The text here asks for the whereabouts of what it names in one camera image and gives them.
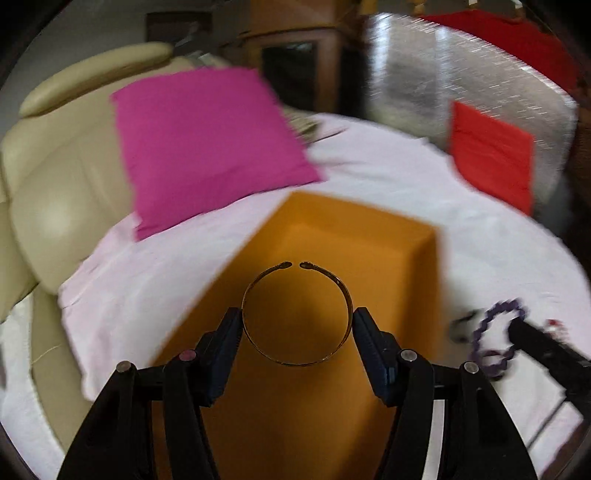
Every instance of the metal screw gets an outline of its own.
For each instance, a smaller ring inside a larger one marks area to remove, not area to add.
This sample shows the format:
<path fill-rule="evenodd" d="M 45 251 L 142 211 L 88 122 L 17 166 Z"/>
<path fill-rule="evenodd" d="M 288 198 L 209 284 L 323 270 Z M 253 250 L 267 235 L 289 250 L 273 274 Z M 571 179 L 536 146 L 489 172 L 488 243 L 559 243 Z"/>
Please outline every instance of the metal screw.
<path fill-rule="evenodd" d="M 407 362 L 414 362 L 417 359 L 417 353 L 414 350 L 403 350 L 400 356 Z"/>
<path fill-rule="evenodd" d="M 197 354 L 195 353 L 195 350 L 185 350 L 185 351 L 182 351 L 178 357 L 183 362 L 190 362 L 196 356 L 197 356 Z"/>
<path fill-rule="evenodd" d="M 478 368 L 478 365 L 476 365 L 474 362 L 466 362 L 464 364 L 464 369 L 466 370 L 466 372 L 468 372 L 469 374 L 475 374 L 477 373 L 480 369 Z"/>
<path fill-rule="evenodd" d="M 119 362 L 117 364 L 117 367 L 115 367 L 115 369 L 120 373 L 123 374 L 125 372 L 127 372 L 127 370 L 129 370 L 131 368 L 131 362 L 128 360 L 123 360 L 122 362 Z"/>

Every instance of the wooden cabinet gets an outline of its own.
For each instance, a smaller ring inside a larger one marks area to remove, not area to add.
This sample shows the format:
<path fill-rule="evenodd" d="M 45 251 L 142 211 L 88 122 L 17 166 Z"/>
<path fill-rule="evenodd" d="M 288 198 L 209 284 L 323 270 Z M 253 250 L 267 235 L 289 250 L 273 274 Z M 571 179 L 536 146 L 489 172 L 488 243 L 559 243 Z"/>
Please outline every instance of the wooden cabinet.
<path fill-rule="evenodd" d="M 251 0 L 251 29 L 245 40 L 246 58 L 251 67 L 265 75 L 280 97 L 285 86 L 277 85 L 277 76 L 268 75 L 265 62 L 273 58 L 265 49 L 279 52 L 280 47 L 300 48 L 313 55 L 311 67 L 302 67 L 284 84 L 303 91 L 313 90 L 312 99 L 303 100 L 297 108 L 317 112 L 339 111 L 343 55 L 361 51 L 362 17 L 355 0 Z"/>

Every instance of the purple beaded bracelet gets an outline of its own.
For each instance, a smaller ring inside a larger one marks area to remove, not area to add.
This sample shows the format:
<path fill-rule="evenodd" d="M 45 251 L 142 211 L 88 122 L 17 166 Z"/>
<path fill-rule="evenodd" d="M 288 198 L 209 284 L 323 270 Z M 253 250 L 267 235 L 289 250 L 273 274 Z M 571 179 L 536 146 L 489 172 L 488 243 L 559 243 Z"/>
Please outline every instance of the purple beaded bracelet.
<path fill-rule="evenodd" d="M 484 320 L 481 321 L 480 326 L 474 331 L 474 336 L 472 338 L 472 354 L 470 356 L 470 360 L 476 363 L 488 378 L 499 378 L 505 373 L 505 371 L 507 370 L 509 360 L 511 360 L 515 356 L 516 349 L 515 345 L 511 345 L 503 353 L 488 350 L 484 353 L 481 353 L 480 339 L 482 338 L 484 332 L 488 330 L 490 322 L 492 322 L 497 315 L 501 313 L 511 312 L 517 313 L 517 316 L 515 318 L 525 320 L 525 310 L 521 306 L 521 303 L 519 303 L 518 299 L 497 302 L 491 309 L 489 309 L 486 312 Z M 498 363 L 492 365 L 485 365 L 483 360 L 487 356 L 500 356 L 501 360 Z"/>

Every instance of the wooden furniture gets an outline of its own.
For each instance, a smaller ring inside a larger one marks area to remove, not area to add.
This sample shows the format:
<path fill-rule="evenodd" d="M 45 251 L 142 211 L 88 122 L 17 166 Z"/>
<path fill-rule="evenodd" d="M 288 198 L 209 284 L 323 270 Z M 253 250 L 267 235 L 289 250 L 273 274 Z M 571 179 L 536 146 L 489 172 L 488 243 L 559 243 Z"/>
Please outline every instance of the wooden furniture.
<path fill-rule="evenodd" d="M 363 6 L 364 11 L 370 8 L 371 3 Z M 266 48 L 313 45 L 314 99 L 310 108 L 337 112 L 343 50 L 361 46 L 359 11 L 359 2 L 354 0 L 251 0 L 251 30 L 242 36 L 247 64 L 265 75 Z"/>

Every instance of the white sheet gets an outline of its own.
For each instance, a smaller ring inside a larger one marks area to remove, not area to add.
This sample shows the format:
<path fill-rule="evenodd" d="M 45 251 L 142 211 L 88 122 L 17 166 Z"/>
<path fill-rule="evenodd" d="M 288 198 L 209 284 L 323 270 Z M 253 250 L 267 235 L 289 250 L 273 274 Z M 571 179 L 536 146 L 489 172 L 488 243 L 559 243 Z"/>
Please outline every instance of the white sheet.
<path fill-rule="evenodd" d="M 31 378 L 32 320 L 33 294 L 30 294 L 14 306 L 0 325 L 1 367 L 6 375 L 5 390 L 0 392 L 0 421 L 39 480 L 54 480 L 64 452 L 47 423 Z"/>
<path fill-rule="evenodd" d="M 458 178 L 450 158 L 427 141 L 369 122 L 321 118 L 328 130 L 347 130 L 312 146 L 310 157 L 327 181 L 301 189 L 439 226 L 449 319 L 520 297 L 532 322 L 562 320 L 574 346 L 591 355 L 587 282 L 551 233 L 472 189 Z M 139 243 L 131 240 L 132 216 L 110 231 L 60 293 L 88 398 L 96 397 L 120 360 L 150 365 L 187 309 L 290 191 L 252 195 Z M 485 335 L 487 348 L 506 344 L 502 322 Z M 560 389 L 523 354 L 497 388 L 525 441 L 560 397 Z M 531 452 L 538 472 L 578 422 L 573 408 L 561 410 Z"/>

